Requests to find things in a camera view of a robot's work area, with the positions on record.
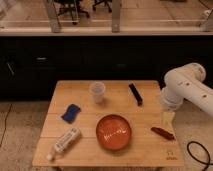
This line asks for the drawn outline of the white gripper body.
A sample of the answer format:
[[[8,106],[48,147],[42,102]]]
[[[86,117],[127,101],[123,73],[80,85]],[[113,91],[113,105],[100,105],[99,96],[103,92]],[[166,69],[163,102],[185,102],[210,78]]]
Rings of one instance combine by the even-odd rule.
[[[160,103],[166,111],[175,111],[183,103],[183,98],[164,87],[160,92]]]

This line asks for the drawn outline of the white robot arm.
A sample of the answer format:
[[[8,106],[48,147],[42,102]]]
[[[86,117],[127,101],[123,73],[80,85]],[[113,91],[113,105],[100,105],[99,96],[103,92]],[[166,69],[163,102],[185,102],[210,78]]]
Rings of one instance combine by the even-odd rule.
[[[203,83],[205,78],[206,70],[199,63],[189,63],[165,74],[165,86],[159,96],[163,108],[163,125],[168,124],[168,115],[179,109],[184,100],[190,101],[213,118],[213,89]]]

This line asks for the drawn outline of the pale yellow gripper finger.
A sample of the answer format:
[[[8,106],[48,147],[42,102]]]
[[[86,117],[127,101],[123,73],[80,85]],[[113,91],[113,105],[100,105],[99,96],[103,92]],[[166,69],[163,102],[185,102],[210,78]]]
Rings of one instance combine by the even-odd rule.
[[[162,125],[164,127],[170,127],[172,125],[172,121],[175,117],[175,113],[171,111],[164,111],[162,113]]]

